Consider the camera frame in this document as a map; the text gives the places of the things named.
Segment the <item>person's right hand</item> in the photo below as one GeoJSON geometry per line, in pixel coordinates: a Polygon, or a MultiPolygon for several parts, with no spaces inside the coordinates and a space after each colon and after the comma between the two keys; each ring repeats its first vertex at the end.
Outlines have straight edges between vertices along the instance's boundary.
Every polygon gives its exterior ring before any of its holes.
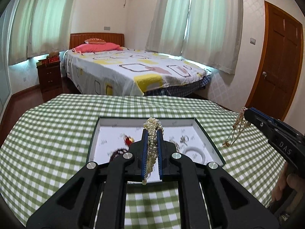
{"type": "Polygon", "coordinates": [[[288,163],[285,162],[283,170],[280,173],[279,179],[272,191],[271,201],[279,201],[282,197],[283,190],[288,185],[290,188],[299,190],[302,187],[302,180],[294,173],[288,173],[288,163]]]}

